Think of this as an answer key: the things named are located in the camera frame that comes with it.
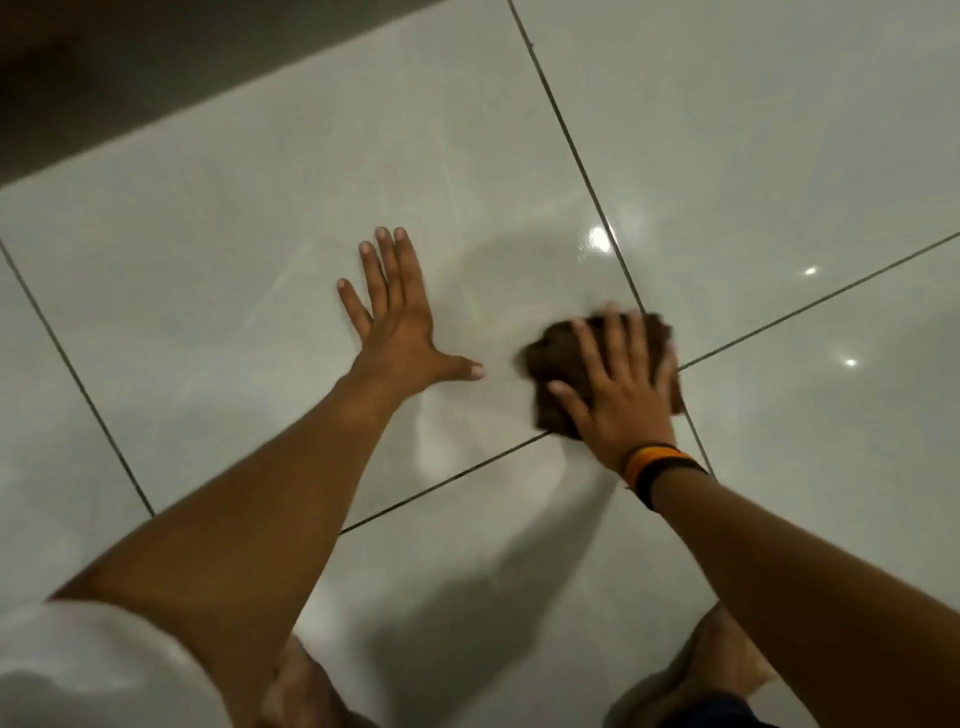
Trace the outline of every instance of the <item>shiny floor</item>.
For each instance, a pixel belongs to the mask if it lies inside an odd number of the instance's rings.
[[[2,170],[0,608],[323,396],[377,224],[489,375],[399,413],[301,616],[357,710],[597,725],[711,604],[656,517],[537,437],[510,363],[635,292],[679,337],[686,448],[960,607],[960,6],[403,5],[315,46],[299,22],[243,78],[198,34],[157,62],[162,23],[77,52],[142,113]],[[756,709],[811,724],[783,685]]]

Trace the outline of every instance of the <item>forearm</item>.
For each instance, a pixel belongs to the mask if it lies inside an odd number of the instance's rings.
[[[376,381],[344,377],[298,422],[145,523],[56,597],[116,604],[177,637],[234,723],[252,724],[398,404]]]
[[[721,601],[824,725],[919,724],[955,711],[960,616],[694,471],[657,510]]]

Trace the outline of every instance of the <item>hand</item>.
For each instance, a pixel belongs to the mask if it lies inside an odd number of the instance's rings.
[[[629,322],[628,341],[616,305],[607,306],[604,338],[609,372],[587,323],[583,319],[572,322],[593,390],[592,412],[570,385],[561,381],[547,385],[590,451],[621,475],[627,457],[641,445],[676,444],[670,424],[670,388],[677,376],[677,355],[673,345],[667,344],[656,383],[651,386],[643,317],[639,311],[631,311]]]
[[[361,350],[351,374],[388,383],[397,403],[438,381],[483,378],[477,362],[433,346],[433,316],[406,230],[397,228],[392,238],[386,228],[377,228],[376,240],[382,268],[373,245],[360,244],[372,314],[348,280],[337,281],[340,300],[360,335]]]

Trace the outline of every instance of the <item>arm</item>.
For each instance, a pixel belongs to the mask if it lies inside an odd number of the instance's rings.
[[[650,442],[674,443],[672,352],[650,385],[642,320],[629,343],[607,319],[610,372],[589,329],[575,324],[594,388],[590,411],[551,388],[604,465],[619,472]],[[905,725],[956,719],[960,615],[780,519],[708,475],[667,470],[653,502],[714,591],[823,725]]]
[[[362,350],[316,407],[272,441],[145,523],[54,598],[104,601],[178,638],[237,726],[256,718],[277,655],[343,526],[373,448],[400,404],[475,362],[437,352],[407,234],[377,231],[361,258],[372,315],[337,284]]]

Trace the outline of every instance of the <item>left hand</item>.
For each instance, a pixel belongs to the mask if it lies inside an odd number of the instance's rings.
[[[397,228],[391,237],[386,228],[377,228],[376,240],[382,268],[373,245],[360,244],[371,310],[360,302],[348,280],[337,281],[340,300],[361,342],[350,373],[389,382],[400,400],[438,381],[483,378],[479,363],[434,347],[433,315],[406,230]]]

